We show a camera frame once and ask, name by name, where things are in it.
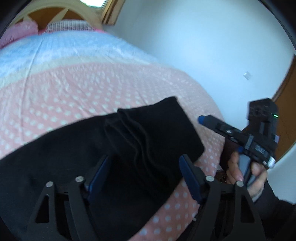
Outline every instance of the window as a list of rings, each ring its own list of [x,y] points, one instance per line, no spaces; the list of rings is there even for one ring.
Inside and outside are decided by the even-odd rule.
[[[90,7],[103,7],[106,0],[80,0]]]

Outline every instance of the folded black clothing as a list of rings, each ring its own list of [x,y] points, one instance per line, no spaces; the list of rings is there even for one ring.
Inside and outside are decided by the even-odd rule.
[[[186,153],[196,160],[203,151],[175,97],[81,120],[41,136],[0,161],[0,217],[22,240],[44,185],[48,181],[67,184],[84,176],[107,154],[112,166],[89,207],[90,215],[102,240],[128,240],[179,183],[179,157]]]

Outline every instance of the bedsheet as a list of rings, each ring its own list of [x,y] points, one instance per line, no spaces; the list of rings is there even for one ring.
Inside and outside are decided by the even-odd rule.
[[[0,157],[40,135],[93,115],[176,96],[205,146],[196,161],[215,175],[224,139],[199,125],[222,115],[186,73],[109,34],[56,32],[23,38],[0,50]],[[131,240],[174,241],[198,211],[184,180]]]

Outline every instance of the person's hand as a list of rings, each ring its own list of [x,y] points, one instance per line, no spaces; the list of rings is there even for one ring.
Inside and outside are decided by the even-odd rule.
[[[230,160],[228,161],[228,170],[226,171],[228,184],[235,184],[237,181],[243,181],[244,177],[238,166],[239,154],[233,152]],[[264,188],[264,184],[267,179],[267,171],[263,165],[253,162],[251,165],[251,171],[254,176],[257,177],[256,181],[248,188],[248,192],[251,197],[261,192]]]

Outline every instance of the white wall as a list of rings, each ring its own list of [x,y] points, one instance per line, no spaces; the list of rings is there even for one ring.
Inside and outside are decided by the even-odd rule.
[[[187,72],[241,129],[247,102],[273,96],[294,51],[258,0],[126,0],[116,25],[105,29]]]
[[[268,170],[268,182],[276,196],[296,203],[296,145],[294,145],[273,169]]]

